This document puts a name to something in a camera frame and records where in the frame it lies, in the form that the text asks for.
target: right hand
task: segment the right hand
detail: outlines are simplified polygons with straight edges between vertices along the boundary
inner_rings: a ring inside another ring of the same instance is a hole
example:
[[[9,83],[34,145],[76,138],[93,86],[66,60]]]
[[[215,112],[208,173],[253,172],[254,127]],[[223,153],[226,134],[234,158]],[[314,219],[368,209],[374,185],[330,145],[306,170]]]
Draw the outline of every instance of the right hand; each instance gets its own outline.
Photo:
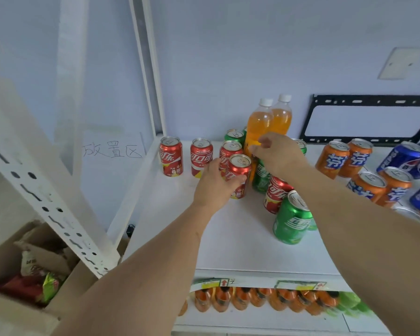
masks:
[[[291,138],[269,132],[260,137],[261,146],[251,145],[249,151],[260,158],[272,175],[281,179],[290,173],[309,166],[297,143]]]

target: hand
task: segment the hand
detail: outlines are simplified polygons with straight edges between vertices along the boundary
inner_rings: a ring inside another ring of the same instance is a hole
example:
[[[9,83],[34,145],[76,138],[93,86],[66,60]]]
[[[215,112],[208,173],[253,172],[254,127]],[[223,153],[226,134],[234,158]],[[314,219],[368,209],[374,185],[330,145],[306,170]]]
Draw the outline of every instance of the hand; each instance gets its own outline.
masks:
[[[289,179],[290,175],[303,167],[309,166],[297,143],[291,138],[269,132],[260,137],[261,146],[249,146],[250,152],[260,158],[272,175]]]
[[[219,171],[220,158],[216,158],[204,167],[201,180],[194,192],[193,204],[208,210],[210,214],[221,209],[230,198],[230,195],[246,181],[245,175],[238,175],[229,181],[224,181]]]

